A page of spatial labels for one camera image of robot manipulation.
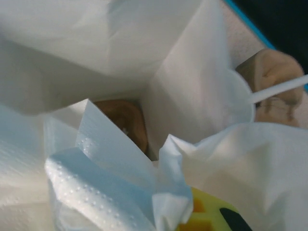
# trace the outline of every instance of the yellow sponge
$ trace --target yellow sponge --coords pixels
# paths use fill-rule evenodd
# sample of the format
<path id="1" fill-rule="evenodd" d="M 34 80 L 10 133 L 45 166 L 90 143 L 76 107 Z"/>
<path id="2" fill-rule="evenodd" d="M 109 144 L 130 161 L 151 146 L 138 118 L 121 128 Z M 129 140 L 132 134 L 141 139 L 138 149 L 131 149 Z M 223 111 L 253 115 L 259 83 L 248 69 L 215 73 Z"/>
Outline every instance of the yellow sponge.
<path id="1" fill-rule="evenodd" d="M 195 188 L 192 188 L 192 194 L 192 215 L 176 231 L 232 231 L 220 212 L 221 208 L 237 212 L 232 205 Z"/>

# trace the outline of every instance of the brown pastry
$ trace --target brown pastry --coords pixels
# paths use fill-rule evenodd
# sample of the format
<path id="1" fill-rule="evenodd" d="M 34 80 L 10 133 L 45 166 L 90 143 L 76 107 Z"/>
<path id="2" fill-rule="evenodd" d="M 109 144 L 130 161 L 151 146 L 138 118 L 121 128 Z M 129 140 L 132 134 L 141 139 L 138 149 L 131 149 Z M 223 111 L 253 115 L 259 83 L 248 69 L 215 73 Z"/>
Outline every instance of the brown pastry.
<path id="1" fill-rule="evenodd" d="M 304 75 L 302 67 L 290 55 L 264 49 L 236 68 L 249 84 L 252 92 Z M 272 122 L 298 127 L 294 110 L 300 105 L 303 87 L 277 94 L 261 102 L 256 111 L 256 121 Z"/>
<path id="2" fill-rule="evenodd" d="M 148 139 L 141 110 L 131 102 L 109 100 L 94 103 L 115 125 L 143 151 L 146 152 Z"/>

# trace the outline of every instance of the black shape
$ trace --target black shape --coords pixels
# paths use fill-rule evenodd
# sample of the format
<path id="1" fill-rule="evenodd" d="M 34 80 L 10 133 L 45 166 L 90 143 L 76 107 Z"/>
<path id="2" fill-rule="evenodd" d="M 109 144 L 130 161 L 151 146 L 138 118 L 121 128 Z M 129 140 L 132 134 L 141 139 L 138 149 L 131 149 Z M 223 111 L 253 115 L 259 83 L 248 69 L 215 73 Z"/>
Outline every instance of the black shape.
<path id="1" fill-rule="evenodd" d="M 252 231 L 240 214 L 228 208 L 221 208 L 220 213 L 225 218 L 232 231 Z"/>
<path id="2" fill-rule="evenodd" d="M 274 47 L 308 73 L 307 0 L 232 0 Z"/>

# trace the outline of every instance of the blue edge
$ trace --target blue edge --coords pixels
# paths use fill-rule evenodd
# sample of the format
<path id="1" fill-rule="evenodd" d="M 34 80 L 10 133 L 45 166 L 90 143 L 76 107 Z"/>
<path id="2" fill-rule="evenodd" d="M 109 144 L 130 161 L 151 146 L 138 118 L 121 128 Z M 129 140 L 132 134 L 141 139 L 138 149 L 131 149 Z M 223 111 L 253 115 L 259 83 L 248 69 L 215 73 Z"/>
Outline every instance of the blue edge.
<path id="1" fill-rule="evenodd" d="M 225 2 L 234 10 L 234 12 L 244 21 L 244 23 L 255 33 L 255 35 L 270 49 L 276 49 L 273 44 L 261 33 L 261 31 L 247 18 L 247 16 L 231 1 Z M 308 84 L 304 86 L 305 91 L 308 93 Z"/>

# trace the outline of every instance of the white napkin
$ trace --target white napkin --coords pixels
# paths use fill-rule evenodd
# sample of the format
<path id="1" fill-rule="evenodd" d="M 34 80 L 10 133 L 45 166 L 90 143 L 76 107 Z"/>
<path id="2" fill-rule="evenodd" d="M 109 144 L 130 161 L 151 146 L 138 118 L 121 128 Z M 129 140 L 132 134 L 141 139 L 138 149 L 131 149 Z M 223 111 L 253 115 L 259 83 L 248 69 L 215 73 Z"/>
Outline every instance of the white napkin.
<path id="1" fill-rule="evenodd" d="M 232 126 L 197 144 L 169 136 L 186 182 L 234 205 L 256 231 L 303 231 L 308 220 L 308 130 Z"/>
<path id="2" fill-rule="evenodd" d="M 73 230 L 171 231 L 192 212 L 180 152 L 160 150 L 158 170 L 85 100 L 45 116 L 45 168 L 55 225 Z"/>

